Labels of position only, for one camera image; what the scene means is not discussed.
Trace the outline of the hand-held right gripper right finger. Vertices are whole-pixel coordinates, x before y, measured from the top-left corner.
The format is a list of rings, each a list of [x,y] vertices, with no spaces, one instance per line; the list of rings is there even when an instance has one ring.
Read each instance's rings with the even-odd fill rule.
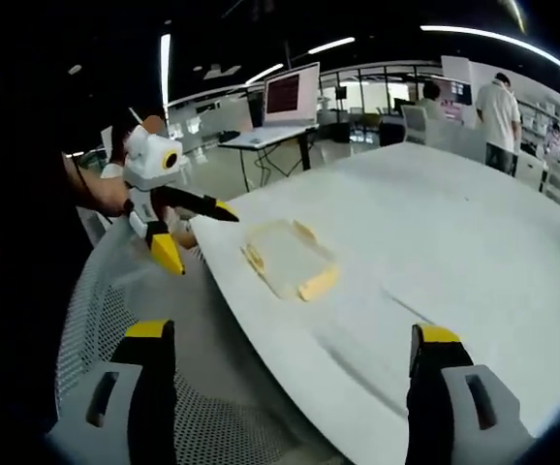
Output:
[[[460,338],[412,326],[407,464],[514,464],[535,442],[513,392]]]

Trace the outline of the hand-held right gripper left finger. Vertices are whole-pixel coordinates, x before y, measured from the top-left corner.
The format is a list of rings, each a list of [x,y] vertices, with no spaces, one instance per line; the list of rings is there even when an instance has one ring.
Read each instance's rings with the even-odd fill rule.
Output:
[[[171,320],[139,322],[63,398],[47,440],[66,464],[174,464]]]

